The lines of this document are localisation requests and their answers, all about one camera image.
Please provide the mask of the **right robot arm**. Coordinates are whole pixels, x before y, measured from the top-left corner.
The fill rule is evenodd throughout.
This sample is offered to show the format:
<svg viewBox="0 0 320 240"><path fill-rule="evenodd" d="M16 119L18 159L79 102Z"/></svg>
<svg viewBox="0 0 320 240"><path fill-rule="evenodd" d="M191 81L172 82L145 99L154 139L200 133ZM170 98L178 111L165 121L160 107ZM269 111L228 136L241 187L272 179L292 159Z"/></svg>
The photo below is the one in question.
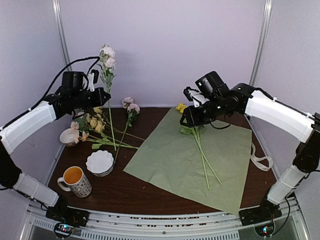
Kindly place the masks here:
<svg viewBox="0 0 320 240"><path fill-rule="evenodd" d="M285 197L319 166L319 113L310 114L295 109L263 89L246 83L228 88L215 71L207 73L195 84L197 89L188 86L183 91L193 104L184 109L180 119L182 126L195 128L212 124L219 116L231 117L239 113L270 123L299 140L292 165L270 188L266 200L256 210L259 220L268 220Z"/></svg>

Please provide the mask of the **yellow flower stem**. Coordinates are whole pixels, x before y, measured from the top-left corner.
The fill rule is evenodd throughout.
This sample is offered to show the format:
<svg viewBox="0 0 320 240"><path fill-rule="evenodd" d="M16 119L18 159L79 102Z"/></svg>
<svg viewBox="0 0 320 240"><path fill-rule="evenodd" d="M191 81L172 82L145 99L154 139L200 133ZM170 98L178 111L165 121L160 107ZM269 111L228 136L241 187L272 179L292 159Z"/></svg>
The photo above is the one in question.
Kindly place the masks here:
<svg viewBox="0 0 320 240"><path fill-rule="evenodd" d="M222 186L223 183L222 183L221 179L219 178L216 171L214 170L214 168L210 164L210 162L209 162L209 160L203 150L199 127L188 127L188 126L181 125L179 131L183 135L192 135L194 137L195 143L200 151L201 163L202 163L202 167L203 167L203 174L204 174L207 189L208 190L211 189L207 167L209 168L209 170L211 171L211 173L213 174L213 176L215 177L217 182Z"/></svg>

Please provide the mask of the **blue flower stem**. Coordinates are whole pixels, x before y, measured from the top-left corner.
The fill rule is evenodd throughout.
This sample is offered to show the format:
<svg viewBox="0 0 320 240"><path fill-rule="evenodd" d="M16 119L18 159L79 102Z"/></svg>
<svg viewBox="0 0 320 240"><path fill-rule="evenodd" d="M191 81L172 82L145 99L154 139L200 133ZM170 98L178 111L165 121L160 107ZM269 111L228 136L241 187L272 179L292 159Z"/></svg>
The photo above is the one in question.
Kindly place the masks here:
<svg viewBox="0 0 320 240"><path fill-rule="evenodd" d="M193 106L194 103L195 103L194 101L190 101L190 102L188 102L188 103L186 104L186 106L187 106L187 107Z"/></svg>

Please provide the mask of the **pink and green wrapping paper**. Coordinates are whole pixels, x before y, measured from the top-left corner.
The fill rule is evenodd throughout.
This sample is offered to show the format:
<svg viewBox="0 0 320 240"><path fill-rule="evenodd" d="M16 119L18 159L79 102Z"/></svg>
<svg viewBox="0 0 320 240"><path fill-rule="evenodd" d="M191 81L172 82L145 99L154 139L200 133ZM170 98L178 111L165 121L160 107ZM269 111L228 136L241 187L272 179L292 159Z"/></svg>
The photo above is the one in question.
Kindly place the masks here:
<svg viewBox="0 0 320 240"><path fill-rule="evenodd" d="M236 215L250 163L252 131L223 123L200 129L203 151L222 181L207 166L207 189L200 151L192 135L180 133L181 114L171 108L139 147L124 171L140 180L207 207Z"/></svg>

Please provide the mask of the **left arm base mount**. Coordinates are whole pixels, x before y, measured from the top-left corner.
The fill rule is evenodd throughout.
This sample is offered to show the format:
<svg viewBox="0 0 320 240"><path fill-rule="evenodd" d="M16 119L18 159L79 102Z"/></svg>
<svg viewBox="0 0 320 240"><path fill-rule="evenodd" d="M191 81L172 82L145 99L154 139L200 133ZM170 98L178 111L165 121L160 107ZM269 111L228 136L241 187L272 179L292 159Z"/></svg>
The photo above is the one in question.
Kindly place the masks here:
<svg viewBox="0 0 320 240"><path fill-rule="evenodd" d="M65 213L58 213L52 207L46 210L46 218L55 220L53 233L60 239L70 237L74 230L80 227L86 227L90 213L86 210L80 210L67 207Z"/></svg>

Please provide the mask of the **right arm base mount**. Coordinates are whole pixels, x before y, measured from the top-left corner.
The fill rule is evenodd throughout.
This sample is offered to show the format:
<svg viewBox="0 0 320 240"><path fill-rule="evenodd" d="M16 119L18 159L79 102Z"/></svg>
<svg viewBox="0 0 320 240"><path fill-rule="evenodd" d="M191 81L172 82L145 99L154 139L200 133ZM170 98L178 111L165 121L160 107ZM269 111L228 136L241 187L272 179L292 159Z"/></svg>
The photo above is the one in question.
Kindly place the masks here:
<svg viewBox="0 0 320 240"><path fill-rule="evenodd" d="M239 211L242 226L254 226L255 233L260 237L269 237L276 231L275 219L282 216L279 209L253 207Z"/></svg>

